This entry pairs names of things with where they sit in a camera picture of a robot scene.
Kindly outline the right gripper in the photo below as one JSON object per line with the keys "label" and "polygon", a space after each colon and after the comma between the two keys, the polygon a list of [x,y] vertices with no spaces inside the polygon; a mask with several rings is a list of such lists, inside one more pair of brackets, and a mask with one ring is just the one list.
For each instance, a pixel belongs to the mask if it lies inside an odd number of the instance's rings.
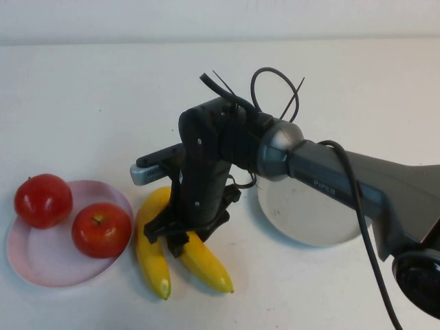
{"label": "right gripper", "polygon": [[158,168],[171,179],[171,192],[163,210],[144,225],[144,236],[154,243],[167,240],[175,259],[183,254],[189,233],[207,241],[229,221],[227,207],[240,198],[238,188],[226,182],[229,164],[160,164]]}

